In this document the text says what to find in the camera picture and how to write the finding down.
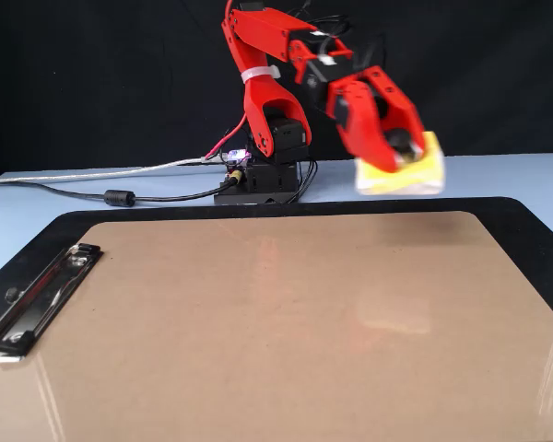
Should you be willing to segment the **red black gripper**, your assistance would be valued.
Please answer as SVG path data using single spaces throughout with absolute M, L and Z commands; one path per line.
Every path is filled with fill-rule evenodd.
M 358 68 L 346 56 L 323 56 L 306 62 L 302 77 L 313 104 L 323 113 L 329 86 L 354 76 L 358 81 L 337 81 L 335 93 L 347 104 L 346 122 L 337 126 L 347 151 L 377 169 L 395 173 L 399 157 L 423 157 L 423 124 L 412 101 L 381 69 Z

